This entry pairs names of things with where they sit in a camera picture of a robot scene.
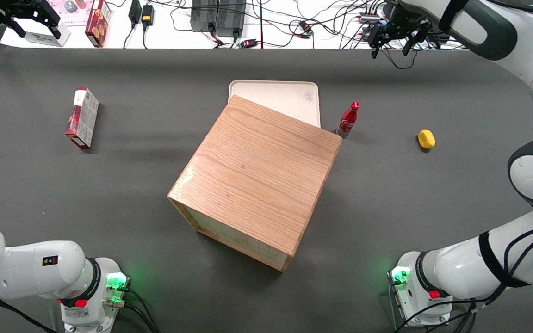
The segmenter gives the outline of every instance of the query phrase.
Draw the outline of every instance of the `cardboard box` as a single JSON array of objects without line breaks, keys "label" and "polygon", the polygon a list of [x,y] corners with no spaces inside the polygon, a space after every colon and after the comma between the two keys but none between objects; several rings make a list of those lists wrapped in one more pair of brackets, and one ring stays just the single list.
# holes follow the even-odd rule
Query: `cardboard box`
[{"label": "cardboard box", "polygon": [[106,34],[108,33],[108,24],[110,23],[110,8],[105,0],[95,0],[92,3],[92,10],[87,19],[85,34],[92,42],[94,47],[103,47]]},{"label": "cardboard box", "polygon": [[285,271],[341,141],[234,96],[167,197],[196,231]]},{"label": "cardboard box", "polygon": [[65,135],[81,149],[92,145],[98,106],[98,100],[89,89],[84,87],[75,90],[74,111],[69,117]]}]

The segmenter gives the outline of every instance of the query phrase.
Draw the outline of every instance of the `white tray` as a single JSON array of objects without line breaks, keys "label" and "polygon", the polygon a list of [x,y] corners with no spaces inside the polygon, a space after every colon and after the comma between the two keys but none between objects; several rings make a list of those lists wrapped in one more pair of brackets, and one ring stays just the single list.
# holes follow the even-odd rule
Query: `white tray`
[{"label": "white tray", "polygon": [[314,82],[235,80],[228,101],[237,95],[320,127],[320,98]]}]

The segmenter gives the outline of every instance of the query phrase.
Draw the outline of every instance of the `gray table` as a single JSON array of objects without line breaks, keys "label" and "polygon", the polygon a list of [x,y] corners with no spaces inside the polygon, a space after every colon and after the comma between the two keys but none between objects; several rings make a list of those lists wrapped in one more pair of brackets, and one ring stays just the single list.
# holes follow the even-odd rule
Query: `gray table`
[{"label": "gray table", "polygon": [[[317,83],[327,129],[350,102],[362,105],[284,274],[195,233],[166,199],[239,79]],[[79,86],[102,104],[85,152],[63,135]],[[438,141],[429,154],[414,139],[423,128]],[[115,259],[169,333],[391,333],[385,272],[402,253],[531,210],[506,173],[531,139],[533,93],[467,51],[421,52],[412,69],[397,70],[365,50],[0,46],[8,246],[73,240]],[[12,303],[51,325],[47,301]],[[0,308],[0,332],[12,331],[38,329]],[[497,331],[533,332],[533,286],[480,312],[475,332]],[[115,332],[143,329],[124,311]]]}]

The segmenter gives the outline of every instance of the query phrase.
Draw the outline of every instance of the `yellow object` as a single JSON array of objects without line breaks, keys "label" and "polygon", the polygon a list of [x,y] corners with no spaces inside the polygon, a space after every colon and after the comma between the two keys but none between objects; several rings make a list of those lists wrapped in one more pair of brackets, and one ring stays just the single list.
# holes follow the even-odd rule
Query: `yellow object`
[{"label": "yellow object", "polygon": [[433,149],[435,147],[435,137],[429,130],[422,130],[419,132],[419,145],[425,149]]}]

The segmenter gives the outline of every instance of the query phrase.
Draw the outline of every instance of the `wooden cube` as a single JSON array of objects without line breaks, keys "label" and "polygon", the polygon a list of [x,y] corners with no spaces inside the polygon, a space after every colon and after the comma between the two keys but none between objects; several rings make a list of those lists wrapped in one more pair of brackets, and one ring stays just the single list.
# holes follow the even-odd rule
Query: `wooden cube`
[{"label": "wooden cube", "polygon": [[234,96],[167,197],[196,231],[283,272],[341,141]]}]

